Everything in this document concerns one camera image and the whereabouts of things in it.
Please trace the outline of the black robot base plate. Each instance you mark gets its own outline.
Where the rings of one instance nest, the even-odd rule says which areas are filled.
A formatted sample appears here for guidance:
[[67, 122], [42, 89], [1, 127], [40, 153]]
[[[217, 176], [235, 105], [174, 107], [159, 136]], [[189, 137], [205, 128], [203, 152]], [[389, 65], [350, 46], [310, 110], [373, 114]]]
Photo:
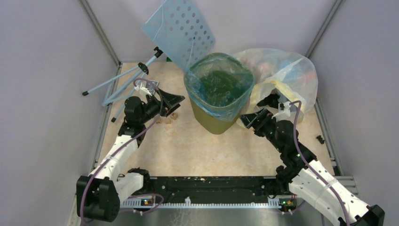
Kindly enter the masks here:
[[164, 203], [266, 203], [269, 198], [291, 195], [275, 177], [150, 177], [144, 190], [164, 197]]

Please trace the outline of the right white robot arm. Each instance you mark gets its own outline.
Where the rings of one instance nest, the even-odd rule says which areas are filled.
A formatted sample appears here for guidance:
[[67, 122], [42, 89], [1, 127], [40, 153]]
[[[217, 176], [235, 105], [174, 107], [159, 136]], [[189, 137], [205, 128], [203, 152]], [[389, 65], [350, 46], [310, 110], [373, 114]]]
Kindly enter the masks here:
[[382, 226], [384, 210], [350, 192], [299, 142], [298, 117], [277, 121], [267, 109], [239, 117], [245, 128], [266, 138], [279, 152], [284, 164], [276, 169], [277, 190], [299, 196], [334, 226]]

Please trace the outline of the olive green plastic trash bin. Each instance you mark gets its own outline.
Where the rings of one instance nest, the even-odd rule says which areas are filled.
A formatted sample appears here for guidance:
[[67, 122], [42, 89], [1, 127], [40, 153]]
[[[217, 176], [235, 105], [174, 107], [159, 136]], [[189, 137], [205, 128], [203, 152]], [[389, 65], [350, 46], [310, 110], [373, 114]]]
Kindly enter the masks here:
[[237, 114], [232, 121], [219, 120], [203, 111], [199, 106], [194, 103], [191, 98], [189, 98], [189, 100], [195, 119], [203, 128], [205, 128], [211, 134], [223, 134], [237, 121], [239, 117], [239, 115]]

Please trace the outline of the blue plastic trash bag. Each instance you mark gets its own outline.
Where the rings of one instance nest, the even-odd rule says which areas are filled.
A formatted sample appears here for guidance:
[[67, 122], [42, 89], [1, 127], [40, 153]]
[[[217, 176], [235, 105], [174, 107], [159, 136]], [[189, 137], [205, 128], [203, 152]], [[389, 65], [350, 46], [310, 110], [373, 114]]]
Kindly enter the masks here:
[[184, 74], [190, 99], [221, 121], [233, 121], [240, 113], [255, 82], [251, 70], [226, 53], [209, 54]]

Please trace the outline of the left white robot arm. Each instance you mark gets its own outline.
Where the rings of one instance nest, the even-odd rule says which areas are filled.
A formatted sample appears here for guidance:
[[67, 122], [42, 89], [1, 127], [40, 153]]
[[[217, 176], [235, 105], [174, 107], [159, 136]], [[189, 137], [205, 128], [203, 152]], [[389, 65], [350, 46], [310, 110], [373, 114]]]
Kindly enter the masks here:
[[125, 100], [124, 121], [112, 148], [89, 175], [77, 180], [77, 215], [82, 222], [86, 219], [113, 222], [121, 203], [130, 195], [150, 191], [151, 182], [144, 177], [147, 171], [128, 172], [122, 178], [119, 175], [143, 142], [149, 129], [145, 124], [152, 121], [153, 126], [160, 117], [171, 115], [185, 97], [156, 88], [153, 95], [146, 95], [146, 100], [136, 96]]

